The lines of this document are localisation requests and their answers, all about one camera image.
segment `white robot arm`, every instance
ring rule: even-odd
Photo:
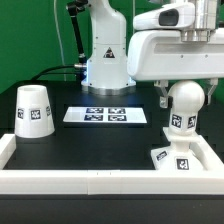
[[[78,10],[89,9],[92,21],[92,56],[87,60],[84,91],[119,95],[135,88],[127,73],[126,20],[109,0],[76,0]]]
[[[209,103],[218,78],[224,77],[224,29],[216,30],[217,8],[216,0],[177,1],[134,19],[141,31],[130,42],[128,73],[137,81],[155,81],[160,105],[171,107],[169,127],[164,128],[171,144],[151,151],[156,169],[206,169],[191,147],[201,152],[209,148],[195,132],[197,114],[205,99]],[[208,79],[208,97],[189,79]],[[167,93],[168,80],[182,81]]]

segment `black cable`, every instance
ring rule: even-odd
[[[83,6],[87,3],[88,3],[88,0],[79,0],[79,1],[73,1],[67,4],[67,10],[71,17],[72,26],[75,33],[76,43],[77,43],[77,48],[79,52],[79,63],[82,63],[82,64],[86,63],[87,58],[84,53],[82,38],[81,38],[80,30],[79,30],[79,24],[78,24],[78,20],[76,16],[77,16],[77,13],[82,11],[82,10],[79,11],[80,4]]]
[[[38,73],[37,75],[35,75],[31,80],[37,80],[38,78],[40,78],[43,74],[46,74],[47,72],[64,69],[64,68],[74,68],[74,65],[60,65],[56,67],[47,68],[43,70],[42,72]]]

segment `warning label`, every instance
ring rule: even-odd
[[[113,51],[111,50],[110,47],[108,48],[107,52],[104,54],[103,57],[104,57],[104,58],[115,58],[115,57],[114,57],[114,53],[113,53]]]

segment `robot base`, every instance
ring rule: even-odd
[[[151,151],[151,157],[157,170],[166,171],[200,171],[204,167],[191,150],[190,143],[200,142],[199,136],[194,133],[191,136],[178,136],[163,129],[171,145]]]
[[[192,150],[178,152],[171,146],[155,149],[151,152],[154,166],[157,170],[203,170],[203,166]]]
[[[120,89],[106,89],[106,88],[96,88],[88,85],[87,82],[82,81],[82,90],[85,92],[104,95],[104,96],[116,96],[116,95],[124,95],[127,93],[133,93],[136,90],[135,82],[130,81],[127,87],[120,88]]]

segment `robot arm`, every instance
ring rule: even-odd
[[[134,80],[155,81],[161,107],[169,103],[168,80],[208,79],[209,104],[218,78],[224,77],[224,29],[216,29],[218,1],[193,3],[176,1],[134,18],[140,32],[130,41],[128,73]]]

